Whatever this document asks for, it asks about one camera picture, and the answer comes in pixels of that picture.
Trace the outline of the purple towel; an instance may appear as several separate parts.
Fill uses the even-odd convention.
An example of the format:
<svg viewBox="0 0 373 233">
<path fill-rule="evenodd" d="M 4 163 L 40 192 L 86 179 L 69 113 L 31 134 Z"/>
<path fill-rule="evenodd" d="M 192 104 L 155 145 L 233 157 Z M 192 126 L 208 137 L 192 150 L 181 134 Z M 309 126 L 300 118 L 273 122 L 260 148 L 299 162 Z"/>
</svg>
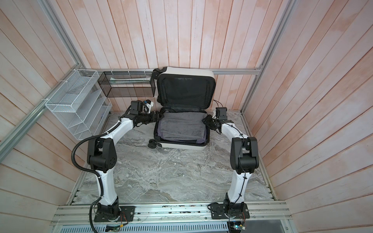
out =
<svg viewBox="0 0 373 233">
<path fill-rule="evenodd" d="M 203 135 L 201 133 L 187 133 L 182 134 L 181 132 L 165 132 L 160 131 L 157 129 L 154 132 L 154 137 L 163 140 L 163 141 L 170 141 L 170 142 L 180 142 L 180 143 L 192 143 L 192 144 L 203 144 L 207 141 L 207 131 L 206 129 L 203 130 Z"/>
</svg>

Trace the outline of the white and black suitcase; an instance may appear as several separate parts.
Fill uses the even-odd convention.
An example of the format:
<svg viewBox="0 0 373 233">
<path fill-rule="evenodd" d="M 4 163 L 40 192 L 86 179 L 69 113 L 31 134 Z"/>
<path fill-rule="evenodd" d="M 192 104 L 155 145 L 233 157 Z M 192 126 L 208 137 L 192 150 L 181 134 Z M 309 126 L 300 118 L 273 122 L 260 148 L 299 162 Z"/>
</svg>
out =
<svg viewBox="0 0 373 233">
<path fill-rule="evenodd" d="M 153 70 L 151 77 L 156 80 L 157 102 L 162 106 L 159 111 L 159 120 L 162 119 L 163 114 L 166 112 L 207 113 L 206 110 L 211 105 L 216 88 L 216 81 L 212 71 L 164 67 Z M 154 132 L 157 129 L 158 122 L 156 122 Z M 152 149 L 162 147 L 204 150 L 210 141 L 210 129 L 207 126 L 206 129 L 207 141 L 203 144 L 170 142 L 153 138 L 149 141 L 148 146 Z"/>
</svg>

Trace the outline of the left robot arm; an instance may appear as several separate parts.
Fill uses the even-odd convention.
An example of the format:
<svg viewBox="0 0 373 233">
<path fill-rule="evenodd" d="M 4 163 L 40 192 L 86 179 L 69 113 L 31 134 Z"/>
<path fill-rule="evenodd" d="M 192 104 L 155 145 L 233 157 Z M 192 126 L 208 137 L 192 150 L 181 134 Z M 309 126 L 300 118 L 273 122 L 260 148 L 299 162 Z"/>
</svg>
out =
<svg viewBox="0 0 373 233">
<path fill-rule="evenodd" d="M 108 221 L 117 221 L 121 217 L 114 185 L 114 167 L 118 159 L 115 145 L 134 127 L 158 120 L 157 113 L 151 111 L 152 106 L 150 100 L 131 101 L 130 107 L 114 126 L 88 141 L 87 162 L 97 174 L 99 188 L 99 200 L 94 205 L 98 208 L 97 214 Z"/>
</svg>

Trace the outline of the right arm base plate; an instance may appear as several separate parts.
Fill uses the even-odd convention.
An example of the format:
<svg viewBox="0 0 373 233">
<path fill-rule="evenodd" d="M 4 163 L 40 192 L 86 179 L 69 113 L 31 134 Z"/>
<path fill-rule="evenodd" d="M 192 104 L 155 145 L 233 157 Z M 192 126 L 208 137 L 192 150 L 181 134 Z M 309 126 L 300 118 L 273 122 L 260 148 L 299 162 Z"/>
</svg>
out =
<svg viewBox="0 0 373 233">
<path fill-rule="evenodd" d="M 248 211 L 247 204 L 236 203 L 236 204 L 219 204 L 211 203 L 207 206 L 211 213 L 212 219 L 249 219 L 250 214 Z"/>
</svg>

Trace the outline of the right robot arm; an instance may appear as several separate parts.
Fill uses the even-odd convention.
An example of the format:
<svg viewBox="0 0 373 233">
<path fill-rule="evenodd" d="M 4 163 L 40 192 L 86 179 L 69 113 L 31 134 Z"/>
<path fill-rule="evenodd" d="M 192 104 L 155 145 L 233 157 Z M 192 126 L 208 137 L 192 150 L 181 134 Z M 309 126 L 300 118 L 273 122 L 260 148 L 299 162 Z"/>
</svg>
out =
<svg viewBox="0 0 373 233">
<path fill-rule="evenodd" d="M 241 132 L 228 119 L 227 108 L 217 107 L 214 115 L 208 115 L 203 123 L 211 130 L 223 134 L 231 140 L 230 165 L 233 170 L 231 186 L 222 204 L 211 203 L 207 208 L 213 219 L 248 218 L 244 203 L 245 190 L 249 178 L 259 167 L 257 139 Z"/>
</svg>

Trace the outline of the grey towel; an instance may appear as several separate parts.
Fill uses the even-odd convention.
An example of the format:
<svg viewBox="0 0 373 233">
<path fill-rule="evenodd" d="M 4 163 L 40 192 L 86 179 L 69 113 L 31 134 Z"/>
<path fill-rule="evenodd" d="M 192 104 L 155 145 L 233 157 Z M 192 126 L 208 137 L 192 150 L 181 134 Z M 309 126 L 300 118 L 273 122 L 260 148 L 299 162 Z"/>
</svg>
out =
<svg viewBox="0 0 373 233">
<path fill-rule="evenodd" d="M 202 119 L 204 119 L 206 116 L 207 113 L 203 112 L 166 112 L 163 114 L 162 119 L 158 122 L 157 129 L 170 133 L 201 133 L 202 136 L 203 130 L 206 129 Z"/>
</svg>

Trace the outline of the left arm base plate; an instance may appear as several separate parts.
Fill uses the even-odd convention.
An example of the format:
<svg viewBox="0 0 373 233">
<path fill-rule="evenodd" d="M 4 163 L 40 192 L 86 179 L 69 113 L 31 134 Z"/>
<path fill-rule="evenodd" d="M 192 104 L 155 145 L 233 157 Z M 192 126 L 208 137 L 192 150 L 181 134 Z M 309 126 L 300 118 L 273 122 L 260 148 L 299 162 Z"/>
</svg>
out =
<svg viewBox="0 0 373 233">
<path fill-rule="evenodd" d="M 94 217 L 95 222 L 131 222 L 134 219 L 135 206 L 105 206 L 99 205 L 96 215 Z"/>
</svg>

